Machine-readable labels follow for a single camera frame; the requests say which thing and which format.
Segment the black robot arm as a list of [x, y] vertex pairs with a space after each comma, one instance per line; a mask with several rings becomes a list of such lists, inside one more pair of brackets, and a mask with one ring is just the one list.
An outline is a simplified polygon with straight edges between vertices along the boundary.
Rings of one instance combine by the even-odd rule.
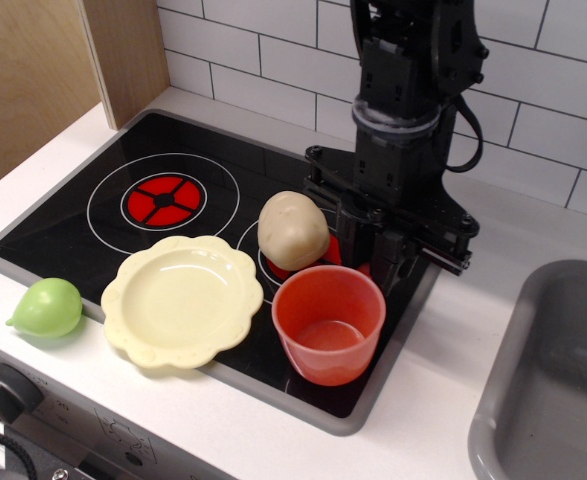
[[446, 192], [443, 177], [477, 166], [448, 161], [455, 122], [475, 133], [464, 92], [482, 82], [488, 49], [470, 1], [354, 1], [361, 77], [351, 115], [356, 145], [312, 146], [307, 192], [333, 208], [341, 261], [367, 266], [390, 293], [419, 258], [454, 274], [471, 257], [478, 222]]

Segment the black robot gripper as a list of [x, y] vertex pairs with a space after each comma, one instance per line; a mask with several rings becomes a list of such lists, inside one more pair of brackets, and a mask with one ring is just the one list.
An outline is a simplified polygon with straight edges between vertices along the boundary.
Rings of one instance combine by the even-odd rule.
[[353, 152], [319, 145], [305, 152], [307, 192], [337, 215], [341, 264], [358, 268], [373, 249], [371, 277], [385, 296], [418, 257], [456, 275], [469, 266], [479, 224], [444, 188], [451, 140], [435, 133], [393, 143], [360, 132]]

